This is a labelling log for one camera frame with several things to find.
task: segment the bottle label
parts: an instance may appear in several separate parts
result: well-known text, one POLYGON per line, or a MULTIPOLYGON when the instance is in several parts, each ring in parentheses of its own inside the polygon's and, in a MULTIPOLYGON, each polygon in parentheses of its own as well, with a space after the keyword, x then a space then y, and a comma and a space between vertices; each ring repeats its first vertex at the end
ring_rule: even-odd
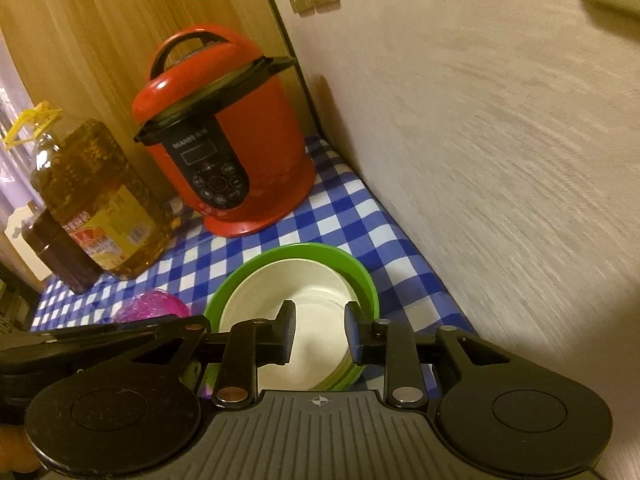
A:
POLYGON ((98 265, 111 270, 138 250, 154 222, 127 187, 120 186, 105 209, 93 216, 81 211, 63 227, 98 265))

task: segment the green bowl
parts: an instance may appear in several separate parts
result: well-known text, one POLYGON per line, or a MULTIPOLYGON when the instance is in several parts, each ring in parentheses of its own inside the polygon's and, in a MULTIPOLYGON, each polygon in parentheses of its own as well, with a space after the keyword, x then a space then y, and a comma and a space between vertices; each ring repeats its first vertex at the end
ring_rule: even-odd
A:
MULTIPOLYGON (((252 258, 244 265, 238 267, 222 285, 220 285, 220 288, 216 291, 213 298, 211 298, 211 301, 209 301, 204 311, 204 315, 211 323, 211 330, 213 332, 218 331, 220 318, 222 317, 226 302, 240 283, 261 267, 291 258, 315 260, 335 270, 351 285, 363 312, 367 314, 371 320, 377 319, 380 316, 380 304, 378 302, 376 286, 367 269, 365 269, 356 258, 330 245, 316 243, 291 244, 276 247, 252 258)), ((356 366, 351 361, 351 357, 347 355, 327 378, 312 389, 344 390, 353 384, 362 373, 362 370, 363 367, 356 366)), ((217 374, 218 367, 210 366, 206 378, 209 386, 213 387, 217 374)))

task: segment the white wall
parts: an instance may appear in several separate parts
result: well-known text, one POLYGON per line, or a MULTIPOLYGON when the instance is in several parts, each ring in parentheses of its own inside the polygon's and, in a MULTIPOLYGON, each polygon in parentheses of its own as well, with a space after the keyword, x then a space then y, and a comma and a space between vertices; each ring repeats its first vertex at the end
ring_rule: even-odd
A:
POLYGON ((277 0, 327 133, 481 335, 610 404, 640 478, 640 25, 579 0, 277 0))

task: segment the tablecloth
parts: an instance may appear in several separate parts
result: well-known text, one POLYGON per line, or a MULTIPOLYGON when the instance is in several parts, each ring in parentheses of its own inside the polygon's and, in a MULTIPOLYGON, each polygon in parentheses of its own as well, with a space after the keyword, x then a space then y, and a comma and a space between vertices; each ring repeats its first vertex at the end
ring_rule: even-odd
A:
MULTIPOLYGON (((152 288, 166 290, 189 305, 192 314, 202 314, 224 279, 254 256, 284 244, 321 242, 363 263, 376 284, 383 317, 409 322, 418 333, 431 333, 441 324, 473 332, 425 258, 363 181, 321 138, 307 138, 306 150, 316 165, 315 183, 308 198, 276 224, 253 235, 222 238, 180 204, 180 227, 151 268, 129 281, 105 274, 80 296, 52 277, 32 330, 109 322, 124 301, 152 288)), ((380 370, 370 368, 360 386, 379 387, 379 377, 380 370)))

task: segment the white bowl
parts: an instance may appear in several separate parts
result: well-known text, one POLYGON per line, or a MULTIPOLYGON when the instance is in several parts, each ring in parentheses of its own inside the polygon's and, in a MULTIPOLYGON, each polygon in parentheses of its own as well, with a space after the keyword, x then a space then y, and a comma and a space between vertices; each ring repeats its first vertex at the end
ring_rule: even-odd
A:
POLYGON ((309 390, 327 378, 349 351, 344 306, 357 297, 330 267, 292 258, 261 267, 226 302, 220 332, 240 321, 274 319, 285 300, 296 303, 296 334, 290 362, 258 369, 258 390, 309 390))

